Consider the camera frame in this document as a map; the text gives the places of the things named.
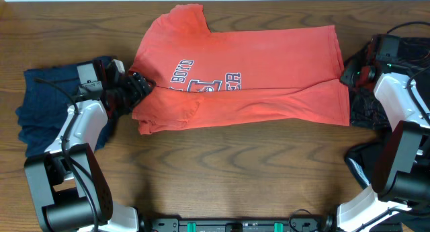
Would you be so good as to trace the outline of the orange printed t-shirt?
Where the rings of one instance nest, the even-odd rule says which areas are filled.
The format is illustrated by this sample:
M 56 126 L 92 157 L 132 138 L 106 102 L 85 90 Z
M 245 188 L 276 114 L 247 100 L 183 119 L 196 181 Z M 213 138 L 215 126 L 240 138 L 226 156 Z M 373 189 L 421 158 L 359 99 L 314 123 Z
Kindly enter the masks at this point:
M 151 24 L 130 70 L 156 84 L 132 112 L 141 134 L 288 118 L 349 124 L 333 26 L 212 32 L 202 5 L 177 5 Z

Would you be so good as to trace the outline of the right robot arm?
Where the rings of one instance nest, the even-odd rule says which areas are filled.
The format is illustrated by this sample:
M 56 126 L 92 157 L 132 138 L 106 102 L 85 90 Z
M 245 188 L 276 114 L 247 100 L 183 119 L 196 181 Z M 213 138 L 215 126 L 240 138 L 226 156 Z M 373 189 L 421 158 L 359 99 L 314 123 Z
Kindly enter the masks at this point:
M 326 231 L 429 229 L 429 39 L 375 35 L 345 61 L 350 122 L 384 138 L 351 148 L 345 162 L 363 186 L 327 217 Z

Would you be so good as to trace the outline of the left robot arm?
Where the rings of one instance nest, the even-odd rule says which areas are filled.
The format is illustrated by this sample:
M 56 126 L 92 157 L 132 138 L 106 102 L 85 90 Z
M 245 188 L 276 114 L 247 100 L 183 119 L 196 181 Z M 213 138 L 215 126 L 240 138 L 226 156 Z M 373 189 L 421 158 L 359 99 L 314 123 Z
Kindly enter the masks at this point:
M 93 147 L 108 120 L 128 114 L 155 87 L 138 73 L 104 81 L 97 91 L 72 96 L 53 81 L 35 82 L 61 92 L 71 104 L 59 136 L 24 163 L 43 231 L 151 231 L 134 207 L 113 201 Z

